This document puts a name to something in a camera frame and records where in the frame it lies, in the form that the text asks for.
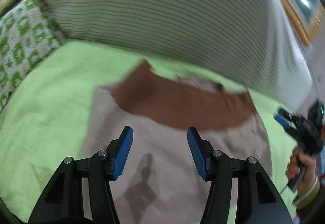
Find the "silver screw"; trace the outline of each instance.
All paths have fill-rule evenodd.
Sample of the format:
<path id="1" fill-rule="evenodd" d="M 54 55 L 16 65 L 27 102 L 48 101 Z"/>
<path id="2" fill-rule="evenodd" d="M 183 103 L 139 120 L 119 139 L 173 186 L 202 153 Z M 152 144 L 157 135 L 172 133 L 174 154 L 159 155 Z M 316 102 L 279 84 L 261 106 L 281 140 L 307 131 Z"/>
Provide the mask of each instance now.
<path id="1" fill-rule="evenodd" d="M 248 158 L 248 162 L 250 162 L 251 164 L 255 164 L 257 162 L 256 158 L 251 156 Z"/>
<path id="2" fill-rule="evenodd" d="M 100 156 L 100 157 L 103 157 L 103 156 L 105 156 L 107 154 L 107 151 L 106 150 L 100 150 L 99 152 L 98 152 L 98 155 Z"/>
<path id="3" fill-rule="evenodd" d="M 71 163 L 71 162 L 72 162 L 72 157 L 66 157 L 66 158 L 63 160 L 63 162 L 64 162 L 65 164 L 69 164 L 69 163 Z"/>
<path id="4" fill-rule="evenodd" d="M 222 156 L 222 152 L 219 151 L 219 150 L 214 150 L 214 151 L 212 152 L 212 154 L 213 154 L 214 156 L 216 156 L 216 157 L 220 157 L 220 156 Z"/>

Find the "green bed sheet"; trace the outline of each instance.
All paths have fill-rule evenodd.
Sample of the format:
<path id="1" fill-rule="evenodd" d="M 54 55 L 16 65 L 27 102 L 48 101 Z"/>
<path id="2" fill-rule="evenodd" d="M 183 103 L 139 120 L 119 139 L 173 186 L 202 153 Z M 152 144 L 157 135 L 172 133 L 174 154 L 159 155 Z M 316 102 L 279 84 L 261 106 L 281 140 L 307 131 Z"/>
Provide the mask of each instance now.
<path id="1" fill-rule="evenodd" d="M 67 156 L 77 158 L 87 133 L 92 93 L 96 86 L 121 80 L 145 58 L 157 75 L 174 78 L 195 74 L 222 83 L 228 91 L 245 87 L 216 73 L 166 57 L 68 40 L 33 70 L 0 114 L 0 196 L 23 221 L 51 175 Z M 250 90 L 269 135 L 272 180 L 286 184 L 285 169 L 294 141 L 273 120 L 279 103 Z M 294 194 L 282 194 L 291 215 Z M 229 223 L 234 223 L 235 208 Z"/>

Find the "brown fabric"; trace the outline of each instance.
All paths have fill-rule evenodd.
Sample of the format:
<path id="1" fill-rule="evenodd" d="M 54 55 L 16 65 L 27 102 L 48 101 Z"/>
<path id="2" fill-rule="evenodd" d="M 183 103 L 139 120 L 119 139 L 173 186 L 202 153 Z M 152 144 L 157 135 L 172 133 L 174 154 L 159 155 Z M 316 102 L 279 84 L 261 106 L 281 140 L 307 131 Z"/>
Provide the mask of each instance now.
<path id="1" fill-rule="evenodd" d="M 150 74 L 147 63 L 141 67 L 145 67 L 146 70 L 136 69 L 120 84 L 96 88 L 88 135 L 80 154 L 80 158 L 90 157 L 98 150 L 106 148 L 111 140 L 118 138 L 125 125 L 132 127 L 134 138 L 123 175 L 110 184 L 121 223 L 183 224 L 200 221 L 210 183 L 202 181 L 196 171 L 186 137 L 189 126 L 197 128 L 201 126 L 201 129 L 198 129 L 201 137 L 230 157 L 237 159 L 256 157 L 271 175 L 268 137 L 259 115 L 253 111 L 254 107 L 250 105 L 250 98 L 245 93 L 220 93 L 219 85 L 193 77 L 177 79 L 179 82 L 197 87 L 201 84 L 204 89 L 211 92 L 191 85 L 178 84 L 172 80 L 166 82 L 165 79 Z M 157 80 L 163 80 L 165 86 L 158 84 Z M 118 103 L 131 112 L 121 109 L 112 97 L 112 91 Z M 237 99 L 229 100 L 230 103 L 223 102 L 228 96 L 232 99 L 235 95 Z M 189 103 L 192 107 L 187 107 L 186 102 L 190 100 L 195 101 L 195 104 Z M 219 105 L 210 105 L 209 100 Z M 223 115 L 240 116 L 237 109 L 243 109 L 242 106 L 249 106 L 247 108 L 250 111 L 250 115 L 247 114 L 246 118 L 241 117 L 242 122 L 236 117 L 234 117 L 237 120 L 236 125 L 231 122 L 227 124 L 220 122 L 220 119 L 223 122 L 225 120 Z M 168 114 L 177 122 L 171 122 L 171 119 L 166 118 Z M 203 121 L 201 116 L 205 116 L 208 121 Z M 155 119 L 166 121 L 169 125 Z M 83 184 L 85 216 L 91 218 L 87 182 L 84 181 Z M 234 179 L 231 204 L 235 206 L 236 202 L 237 181 Z"/>
<path id="2" fill-rule="evenodd" d="M 237 126 L 256 113 L 248 92 L 203 91 L 155 75 L 147 61 L 119 84 L 112 96 L 129 113 L 179 129 L 195 126 L 221 130 Z"/>
<path id="3" fill-rule="evenodd" d="M 297 210 L 301 224 L 325 223 L 325 187 L 321 186 L 317 197 L 306 207 Z"/>

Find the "blue gripper pad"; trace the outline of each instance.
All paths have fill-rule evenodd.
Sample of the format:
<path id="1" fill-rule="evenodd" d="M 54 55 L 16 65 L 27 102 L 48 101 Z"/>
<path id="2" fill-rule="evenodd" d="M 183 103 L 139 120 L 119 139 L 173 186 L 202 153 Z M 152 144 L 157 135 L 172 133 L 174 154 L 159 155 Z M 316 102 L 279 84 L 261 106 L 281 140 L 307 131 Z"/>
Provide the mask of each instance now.
<path id="1" fill-rule="evenodd" d="M 274 119 L 277 122 L 279 122 L 284 129 L 289 129 L 290 128 L 289 122 L 284 117 L 282 117 L 281 115 L 275 114 Z"/>
<path id="2" fill-rule="evenodd" d="M 131 127 L 129 127 L 114 161 L 115 165 L 112 176 L 115 180 L 123 173 L 123 169 L 126 163 L 127 156 L 129 155 L 132 142 L 133 130 Z"/>
<path id="3" fill-rule="evenodd" d="M 195 139 L 194 133 L 191 128 L 187 131 L 187 142 L 188 146 L 190 147 L 191 154 L 194 160 L 194 164 L 196 167 L 196 170 L 199 174 L 199 176 L 202 177 L 203 180 L 205 180 L 208 176 L 208 173 L 206 171 L 206 164 L 204 156 L 199 148 L 199 144 L 197 142 L 197 139 Z"/>

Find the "checkered pillow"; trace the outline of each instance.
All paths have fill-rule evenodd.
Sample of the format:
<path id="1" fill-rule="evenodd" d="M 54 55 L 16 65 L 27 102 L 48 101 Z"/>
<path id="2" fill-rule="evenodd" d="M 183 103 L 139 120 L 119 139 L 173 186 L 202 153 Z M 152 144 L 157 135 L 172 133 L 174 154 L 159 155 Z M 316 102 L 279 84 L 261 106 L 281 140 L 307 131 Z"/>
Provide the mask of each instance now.
<path id="1" fill-rule="evenodd" d="M 23 0 L 0 19 L 0 111 L 25 76 L 62 39 L 38 0 Z"/>

